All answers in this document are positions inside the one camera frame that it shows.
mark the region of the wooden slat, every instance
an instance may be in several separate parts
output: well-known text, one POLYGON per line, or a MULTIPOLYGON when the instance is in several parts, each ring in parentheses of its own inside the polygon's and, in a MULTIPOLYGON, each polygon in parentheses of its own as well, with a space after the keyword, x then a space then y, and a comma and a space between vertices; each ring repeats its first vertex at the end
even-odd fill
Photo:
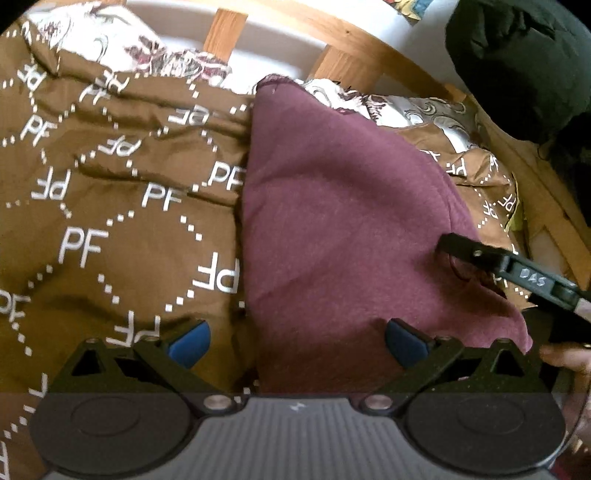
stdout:
POLYGON ((327 45, 308 78, 327 78, 340 85, 345 90, 353 89, 362 93, 372 93, 375 83, 382 76, 382 71, 352 57, 338 48, 327 45))
POLYGON ((203 44, 204 51, 213 53, 223 61, 228 61, 247 17, 248 15, 245 14, 223 8, 218 9, 203 44))
POLYGON ((449 92, 421 67, 366 31, 295 0, 190 0, 292 28, 376 66, 419 96, 450 99, 449 92))

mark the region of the maroon fleece fabric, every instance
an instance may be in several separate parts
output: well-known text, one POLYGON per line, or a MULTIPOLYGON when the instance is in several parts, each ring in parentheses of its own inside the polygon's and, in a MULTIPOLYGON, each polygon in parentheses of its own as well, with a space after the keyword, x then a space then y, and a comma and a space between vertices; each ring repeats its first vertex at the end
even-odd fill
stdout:
POLYGON ((384 340, 393 317, 469 346, 531 347, 520 312, 482 273, 435 252, 444 233, 477 238, 448 175, 361 115, 263 80, 242 200, 264 393, 380 387, 402 371, 384 340))

